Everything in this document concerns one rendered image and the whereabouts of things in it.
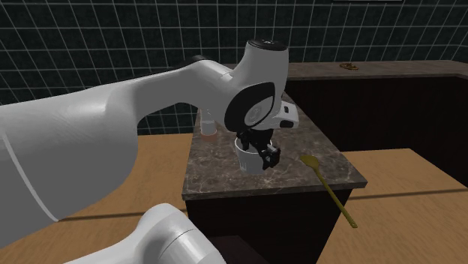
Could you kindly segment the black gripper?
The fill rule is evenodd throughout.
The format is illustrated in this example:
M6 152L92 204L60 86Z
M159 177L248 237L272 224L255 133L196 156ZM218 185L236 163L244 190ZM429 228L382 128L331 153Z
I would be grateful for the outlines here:
M247 151L253 146L262 159L262 169L275 167L281 157L281 149L270 143L272 129L255 130L249 128L237 133L237 138L241 141L241 149Z

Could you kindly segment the white cup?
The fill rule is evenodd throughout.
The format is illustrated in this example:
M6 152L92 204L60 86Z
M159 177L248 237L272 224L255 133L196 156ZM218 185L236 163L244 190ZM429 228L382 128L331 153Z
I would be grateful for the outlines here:
M242 141L239 138L236 138L235 152L242 172L249 175L262 175L265 173L265 170L263 169L263 159L251 144L247 151L245 151L242 148Z

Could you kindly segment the clear glass with pink base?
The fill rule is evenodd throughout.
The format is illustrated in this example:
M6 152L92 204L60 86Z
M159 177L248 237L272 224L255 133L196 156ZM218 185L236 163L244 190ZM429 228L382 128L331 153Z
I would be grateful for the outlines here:
M217 125L212 115L204 109L200 110L200 133L203 141L212 143L217 140Z

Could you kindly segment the dark wood counter cabinet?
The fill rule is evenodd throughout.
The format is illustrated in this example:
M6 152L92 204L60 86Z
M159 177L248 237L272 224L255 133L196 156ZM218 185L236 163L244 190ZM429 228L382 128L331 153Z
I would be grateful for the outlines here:
M340 212L301 155L318 159L342 203L367 183L348 151L411 148L448 173L467 175L467 63L356 66L289 66L284 98L298 107L299 126L274 132L280 162L262 175L240 170L234 133L219 128L217 140L206 142L194 128L182 197L227 264L316 264Z

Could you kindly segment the yellow long-handled spoon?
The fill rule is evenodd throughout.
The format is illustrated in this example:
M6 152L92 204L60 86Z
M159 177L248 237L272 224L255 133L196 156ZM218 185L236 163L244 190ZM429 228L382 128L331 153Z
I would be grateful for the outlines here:
M339 208L342 215L346 218L349 225L352 228L357 229L358 228L357 223L351 217L350 213L345 209L344 205L341 203L341 201L338 199L334 191L330 188L330 186L328 185L328 183L322 176L320 172L320 162L318 161L318 159L313 155L306 154L306 155L301 155L300 160L316 173L316 176L318 177L322 185L325 187L328 194L331 196L331 198L335 202L336 206Z

